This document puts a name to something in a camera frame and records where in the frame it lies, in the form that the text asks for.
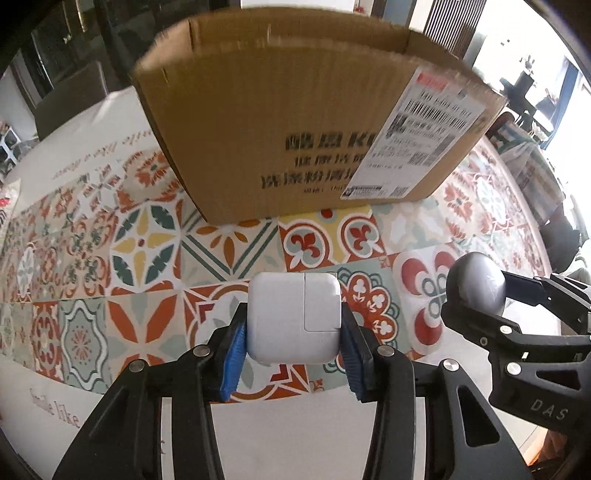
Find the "silver knob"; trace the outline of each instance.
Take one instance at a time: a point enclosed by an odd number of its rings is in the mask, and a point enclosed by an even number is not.
[[[446,358],[443,361],[443,368],[445,368],[445,370],[449,370],[450,372],[455,372],[459,370],[460,364],[457,363],[453,358]]]
[[[193,349],[193,355],[195,356],[208,356],[212,350],[207,345],[197,345]]]
[[[393,356],[395,351],[396,350],[389,345],[380,345],[378,347],[378,353],[380,356]]]
[[[141,372],[146,365],[146,362],[143,360],[134,360],[129,364],[129,371],[133,372],[134,374]]]
[[[470,308],[489,315],[503,315],[506,300],[505,276],[480,252],[458,258],[447,275],[447,298],[462,300]]]
[[[506,366],[507,373],[513,377],[521,373],[521,365],[515,362],[510,362]]]

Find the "cardboard box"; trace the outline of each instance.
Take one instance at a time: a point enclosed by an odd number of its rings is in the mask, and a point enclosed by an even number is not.
[[[186,19],[156,40],[134,82],[214,224],[424,199],[505,105],[422,34],[302,8]]]

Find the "yellow petal pattern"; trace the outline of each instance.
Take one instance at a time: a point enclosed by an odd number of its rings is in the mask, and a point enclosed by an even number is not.
[[[173,238],[174,235],[170,235],[170,233],[151,233],[148,235],[148,241],[146,244],[148,245],[148,248],[154,248],[172,240]]]
[[[126,238],[113,247],[113,250],[122,254],[130,254],[135,248],[135,238]]]
[[[138,235],[145,235],[148,231],[148,212],[146,209],[142,210],[141,215],[139,216],[138,222]]]
[[[134,255],[134,270],[135,270],[135,278],[138,281],[143,281],[144,279],[144,268],[146,265],[146,252],[144,250],[140,250]]]

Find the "white power adapter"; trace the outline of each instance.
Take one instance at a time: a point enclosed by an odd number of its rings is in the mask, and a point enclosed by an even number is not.
[[[255,275],[246,350],[259,362],[325,364],[339,354],[340,284],[329,273]]]

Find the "curtain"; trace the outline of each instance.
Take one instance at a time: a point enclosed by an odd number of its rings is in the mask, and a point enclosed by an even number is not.
[[[560,89],[560,96],[558,97],[558,102],[556,103],[556,110],[554,111],[554,115],[550,121],[554,126],[554,130],[550,134],[548,140],[543,142],[540,147],[545,150],[552,142],[552,139],[556,136],[556,132],[564,118],[564,114],[566,113],[566,109],[569,106],[570,98],[573,96],[574,86],[577,83],[577,78],[579,76],[579,69],[573,65],[570,60],[567,60],[568,65],[566,67],[566,73],[564,74],[564,80],[562,82],[562,88]]]
[[[588,119],[591,112],[591,93],[585,78],[579,73],[569,107],[560,130],[544,155],[556,168],[568,194],[572,194],[589,231],[591,229],[591,162],[589,162]]]

